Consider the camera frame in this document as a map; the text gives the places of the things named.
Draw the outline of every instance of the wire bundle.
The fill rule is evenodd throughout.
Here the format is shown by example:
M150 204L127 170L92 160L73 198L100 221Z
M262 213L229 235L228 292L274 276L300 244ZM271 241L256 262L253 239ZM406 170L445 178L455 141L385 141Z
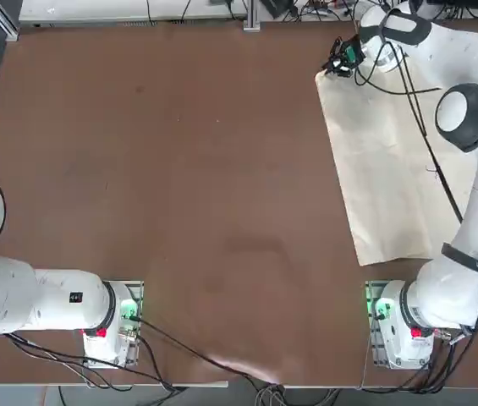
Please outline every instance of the wire bundle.
M320 400L312 403L310 406L333 406L340 394L341 389L327 389L325 395ZM280 385L267 385L260 389L255 396L254 406L261 406L263 398L268 395L269 397L269 406L272 406L272 402L275 404L280 404L280 406L299 406L291 404L285 398L286 389Z

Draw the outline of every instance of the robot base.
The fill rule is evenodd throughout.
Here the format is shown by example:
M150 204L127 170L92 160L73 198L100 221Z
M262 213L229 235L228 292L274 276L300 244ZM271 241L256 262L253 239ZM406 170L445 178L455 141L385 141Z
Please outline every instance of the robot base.
M126 318L140 316L143 299L143 282L109 281L116 296L114 317L106 330L96 332L95 337L83 333L85 356L101 359L119 366L137 364L139 348L136 342L140 323ZM98 362L86 361L90 368L112 368Z
M400 309L403 281L367 283L370 306L371 343L377 365L391 369L418 370L430 359L434 336L419 337L404 322Z

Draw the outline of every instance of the metal frame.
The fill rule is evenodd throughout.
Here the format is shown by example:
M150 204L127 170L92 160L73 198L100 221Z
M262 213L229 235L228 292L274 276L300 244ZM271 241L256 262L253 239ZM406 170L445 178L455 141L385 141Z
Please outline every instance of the metal frame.
M0 28L5 32L7 41L17 41L19 39L19 27L6 13L2 4L0 4Z
M248 15L244 22L244 31L246 32L259 32L261 29L259 24L259 0L248 0Z

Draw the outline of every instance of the green led light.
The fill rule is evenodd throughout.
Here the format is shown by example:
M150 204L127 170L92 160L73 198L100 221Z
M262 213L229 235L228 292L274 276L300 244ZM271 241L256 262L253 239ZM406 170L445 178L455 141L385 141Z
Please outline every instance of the green led light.
M120 314L124 318L128 318L131 315L137 315L137 309L137 302L135 302L133 299L123 300L120 304Z

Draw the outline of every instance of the floor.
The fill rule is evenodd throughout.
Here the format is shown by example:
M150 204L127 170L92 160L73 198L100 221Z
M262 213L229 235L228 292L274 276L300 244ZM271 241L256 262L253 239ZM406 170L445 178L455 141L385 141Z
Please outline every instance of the floor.
M63 387L66 406L148 406L165 396L160 387L135 387L131 392L100 391L87 387ZM288 390L288 401L293 405L315 404L323 398L323 389ZM354 389L343 390L337 398L337 406L382 406L429 404L431 406L472 406L478 404L478 390L447 389L436 395L417 396L408 393L376 395ZM229 388L190 388L164 406L228 406L253 405L255 393L247 382L232 381ZM0 386L0 405L7 406L63 406L58 396L58 387Z

